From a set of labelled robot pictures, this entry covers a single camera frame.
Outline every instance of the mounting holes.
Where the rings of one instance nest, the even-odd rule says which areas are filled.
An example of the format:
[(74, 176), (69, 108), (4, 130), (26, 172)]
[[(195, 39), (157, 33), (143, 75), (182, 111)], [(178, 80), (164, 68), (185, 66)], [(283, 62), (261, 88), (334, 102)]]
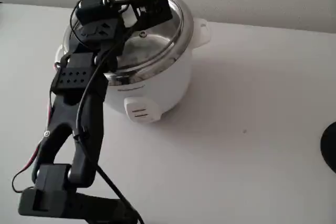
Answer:
[(105, 33), (104, 31), (100, 31), (100, 32), (98, 32), (100, 35), (103, 35), (103, 36), (107, 36), (108, 34), (107, 33)]
[(110, 26), (106, 23), (103, 23), (101, 26), (104, 27), (104, 28), (110, 28)]

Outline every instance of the cooker side handle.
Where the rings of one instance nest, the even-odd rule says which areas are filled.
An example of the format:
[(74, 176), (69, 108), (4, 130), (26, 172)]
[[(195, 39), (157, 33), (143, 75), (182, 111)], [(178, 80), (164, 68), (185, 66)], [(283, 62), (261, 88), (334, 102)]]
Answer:
[(194, 33), (189, 43), (191, 49), (207, 44), (211, 40), (211, 30), (208, 22), (202, 18), (194, 18)]

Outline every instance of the black cable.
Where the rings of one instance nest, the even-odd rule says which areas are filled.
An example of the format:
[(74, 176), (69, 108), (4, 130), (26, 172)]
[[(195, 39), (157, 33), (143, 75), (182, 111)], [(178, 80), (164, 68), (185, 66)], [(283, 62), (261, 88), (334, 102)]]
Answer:
[(79, 140), (77, 141), (85, 155), (85, 157), (89, 160), (90, 164), (94, 167), (94, 169), (98, 172), (98, 174), (104, 179), (104, 181), (112, 188), (112, 190), (115, 192), (115, 194), (120, 198), (120, 200), (123, 202), (123, 204), (129, 208), (130, 210), (133, 210), (136, 215), (137, 218), (140, 222), (140, 224), (144, 224), (144, 221), (141, 217), (141, 215), (133, 208), (133, 206), (131, 205), (131, 203), (129, 203), (129, 201), (125, 198), (125, 196), (122, 194), (122, 192), (118, 189), (118, 187), (113, 183), (113, 181), (109, 178), (109, 176), (104, 172), (104, 170), (98, 165), (98, 163), (96, 163), (95, 161), (93, 161), (84, 145), (84, 143)]
[[(71, 12), (71, 14), (70, 14), (70, 28), (71, 28), (71, 31), (72, 31), (72, 33), (73, 33), (73, 35), (75, 36), (75, 38), (83, 45), (83, 46), (85, 46), (86, 48), (88, 48), (88, 49), (90, 49), (91, 50), (91, 48), (89, 48), (87, 45), (85, 45), (85, 43), (83, 42), (83, 41), (81, 41), (81, 39), (78, 37), (78, 35), (76, 34), (76, 32), (75, 32), (75, 29), (74, 29), (74, 27), (73, 27), (73, 25), (72, 25), (72, 17), (73, 17), (73, 14), (74, 14), (74, 12), (75, 12), (75, 10), (78, 8), (78, 6), (79, 6), (79, 3), (81, 2), (82, 0), (79, 0), (77, 3), (76, 3), (76, 5), (75, 5), (75, 7), (72, 9), (72, 12)], [(127, 9), (130, 7), (130, 3), (128, 3), (127, 4), (127, 7), (124, 9), (124, 10), (121, 10), (121, 14), (122, 13), (124, 13), (124, 12), (126, 12), (127, 11)]]

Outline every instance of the black plastic part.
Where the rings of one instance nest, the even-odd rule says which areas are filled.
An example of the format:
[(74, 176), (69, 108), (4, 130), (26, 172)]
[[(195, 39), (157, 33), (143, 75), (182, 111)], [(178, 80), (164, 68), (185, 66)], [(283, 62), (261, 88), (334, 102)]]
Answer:
[(136, 212), (119, 199), (106, 199), (73, 191), (26, 189), (18, 212), (23, 216), (84, 219), (89, 223), (136, 224)]
[(86, 25), (98, 20), (118, 17), (120, 8), (121, 5), (113, 8), (110, 5), (104, 5), (102, 0), (82, 0), (80, 8), (76, 10), (76, 16), (82, 25)]
[(336, 173), (336, 122), (326, 128), (321, 138), (322, 156), (329, 167)]
[(139, 30), (146, 30), (173, 17), (168, 0), (131, 0), (131, 5), (140, 21)]
[[(74, 52), (70, 56), (64, 56), (61, 60), (61, 68), (51, 86), (56, 97), (47, 129), (50, 134), (42, 140), (36, 156), (32, 173), (33, 182), (35, 182), (37, 171), (41, 166), (54, 162), (56, 154), (66, 139), (71, 134), (78, 134), (76, 128), (78, 106), (87, 83), (96, 69), (96, 65), (93, 63), (94, 56), (93, 53)], [(86, 132), (86, 135), (82, 136), (82, 140), (90, 152), (90, 158), (94, 162), (98, 162), (104, 135), (103, 102), (108, 81), (103, 73), (98, 74), (93, 81), (82, 112), (82, 126)], [(69, 182), (73, 187), (89, 187), (94, 181), (96, 171), (76, 141), (75, 148)]]
[[(100, 48), (101, 44), (109, 43), (109, 48), (113, 46), (128, 31), (122, 17), (99, 20), (87, 24), (80, 28), (77, 35), (81, 41), (90, 48)], [(124, 42), (119, 49), (114, 50), (116, 56), (121, 55)]]

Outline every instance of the rice cooker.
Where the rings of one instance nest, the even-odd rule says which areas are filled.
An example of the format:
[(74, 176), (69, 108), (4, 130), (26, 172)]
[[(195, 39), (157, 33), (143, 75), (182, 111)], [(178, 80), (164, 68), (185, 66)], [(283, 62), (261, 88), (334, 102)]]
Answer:
[[(169, 0), (169, 5), (173, 18), (134, 32), (118, 57), (117, 71), (105, 73), (105, 102), (134, 122), (157, 121), (181, 100), (191, 79), (192, 50), (211, 40), (206, 20), (193, 18), (182, 0)], [(131, 10), (123, 18), (126, 26), (136, 21)], [(70, 36), (68, 27), (55, 61), (69, 50)]]

